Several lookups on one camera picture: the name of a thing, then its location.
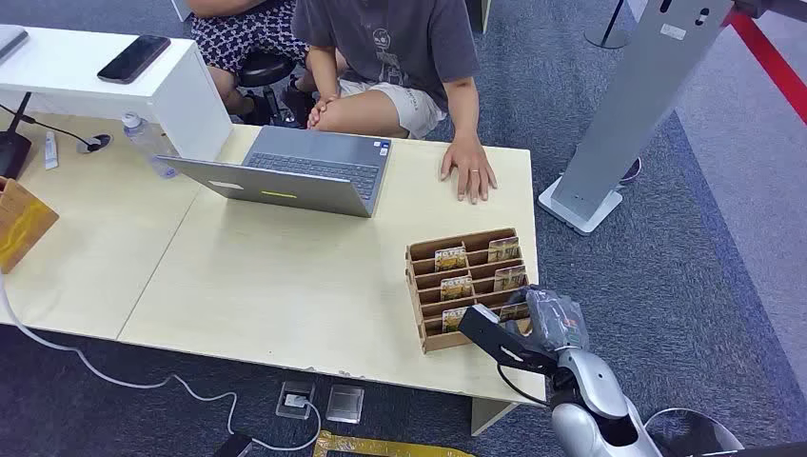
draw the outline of white cable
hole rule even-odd
[[[25,335],[28,336],[31,340],[33,340],[33,341],[35,341],[35,342],[39,343],[40,345],[45,346],[47,348],[56,349],[56,350],[63,350],[63,351],[67,351],[67,352],[75,352],[76,354],[78,354],[78,357],[81,359],[81,361],[84,363],[84,365],[87,366],[87,368],[90,371],[92,371],[92,374],[98,376],[99,378],[103,379],[104,381],[113,383],[113,384],[118,385],[118,386],[131,387],[131,388],[142,388],[142,389],[158,388],[158,387],[162,387],[162,386],[168,384],[168,382],[171,379],[176,379],[177,382],[180,383],[182,385],[182,387],[185,388],[185,390],[187,390],[187,393],[189,393],[191,397],[195,398],[196,400],[202,401],[202,402],[215,402],[216,400],[221,400],[222,398],[225,398],[225,397],[227,397],[229,395],[232,395],[232,406],[230,406],[229,414],[227,416],[227,431],[229,432],[230,435],[232,435],[234,433],[232,431],[232,425],[231,424],[232,424],[232,413],[235,411],[235,404],[238,402],[238,394],[237,393],[235,393],[235,392],[225,392],[225,393],[223,393],[221,395],[216,395],[215,397],[203,397],[203,396],[197,394],[196,392],[194,392],[193,389],[190,388],[190,386],[185,382],[184,379],[180,378],[178,375],[176,375],[174,373],[171,373],[162,383],[158,383],[158,384],[133,384],[133,383],[127,383],[126,381],[120,381],[118,379],[115,379],[115,378],[112,378],[110,376],[107,376],[106,374],[99,371],[98,368],[94,367],[89,362],[89,360],[87,360],[87,357],[84,355],[84,352],[82,352],[79,348],[72,348],[72,347],[69,347],[69,346],[57,345],[55,343],[52,343],[52,342],[42,338],[41,336],[39,336],[36,333],[34,333],[33,331],[31,331],[30,328],[26,327],[19,320],[17,315],[14,314],[14,310],[11,309],[11,303],[9,302],[9,296],[6,295],[6,283],[5,283],[5,281],[6,281],[5,275],[3,273],[0,273],[0,305],[3,306],[3,309],[9,315],[9,318],[14,323],[14,325],[17,328],[19,328],[20,331],[25,333]],[[267,449],[279,450],[279,451],[300,450],[300,449],[305,449],[306,447],[309,447],[309,446],[313,445],[317,441],[317,438],[319,438],[320,431],[322,431],[322,429],[323,429],[323,419],[322,419],[322,417],[320,417],[320,411],[317,409],[317,407],[315,407],[313,404],[311,404],[311,402],[309,402],[308,400],[305,400],[305,404],[308,405],[309,407],[311,407],[311,409],[313,409],[314,413],[317,415],[317,433],[314,434],[314,437],[311,438],[310,440],[308,440],[308,442],[306,442],[304,445],[297,446],[297,447],[274,447],[274,446],[270,446],[270,445],[264,443],[263,441],[255,439],[255,438],[252,438],[252,442],[255,443],[256,445],[263,446],[263,447],[265,447]]]

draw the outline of black cable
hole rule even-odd
[[[0,108],[5,109],[6,111],[10,112],[11,115],[13,115],[13,116],[17,115],[16,112],[14,112],[11,109],[6,108],[2,104],[0,104]],[[58,132],[66,134],[66,135],[70,135],[73,138],[77,139],[78,141],[80,141],[80,142],[84,143],[85,145],[87,145],[87,149],[89,149],[89,150],[93,150],[95,147],[98,146],[98,145],[92,145],[92,144],[88,143],[87,141],[84,140],[84,138],[81,138],[80,136],[74,135],[74,134],[70,133],[69,131],[62,130],[62,129],[57,129],[56,127],[49,126],[48,124],[43,124],[43,123],[37,121],[36,119],[34,119],[34,118],[30,117],[30,116],[27,116],[25,114],[23,114],[22,120],[29,123],[29,124],[36,124],[36,125],[39,125],[39,126],[42,126],[42,127],[46,128],[46,129],[56,130]]]
[[[526,398],[527,400],[529,400],[529,401],[531,401],[531,402],[535,402],[535,403],[537,403],[537,404],[539,404],[539,405],[541,405],[541,406],[544,406],[544,407],[551,407],[551,406],[549,405],[549,402],[546,402],[546,401],[543,401],[543,400],[539,400],[539,399],[537,399],[537,398],[533,397],[532,395],[530,395],[530,394],[528,394],[528,393],[524,392],[524,391],[523,391],[523,390],[521,390],[520,388],[516,387],[516,385],[515,385],[515,384],[513,384],[513,382],[512,382],[512,381],[510,381],[509,379],[507,379],[507,376],[504,376],[504,372],[502,371],[502,364],[496,364],[496,371],[498,371],[498,372],[499,372],[499,376],[501,376],[501,377],[502,377],[502,380],[504,381],[504,383],[505,383],[505,384],[507,384],[508,386],[510,386],[510,388],[512,388],[512,389],[513,389],[513,390],[514,390],[516,393],[518,393],[520,396],[522,396],[522,397]]]

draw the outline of stanchion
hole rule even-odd
[[[617,16],[620,14],[624,0],[620,0],[614,14],[611,15],[611,22],[607,27],[594,26],[583,33],[586,41],[599,48],[616,50],[628,44],[628,34],[624,30],[613,30]]]

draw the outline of bottle cap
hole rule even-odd
[[[134,129],[140,125],[140,116],[138,116],[136,112],[127,112],[121,117],[121,120],[124,122],[124,125],[130,129]]]

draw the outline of black smartphone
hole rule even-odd
[[[170,43],[171,40],[164,36],[139,36],[98,71],[98,78],[110,83],[128,84],[154,62]]]

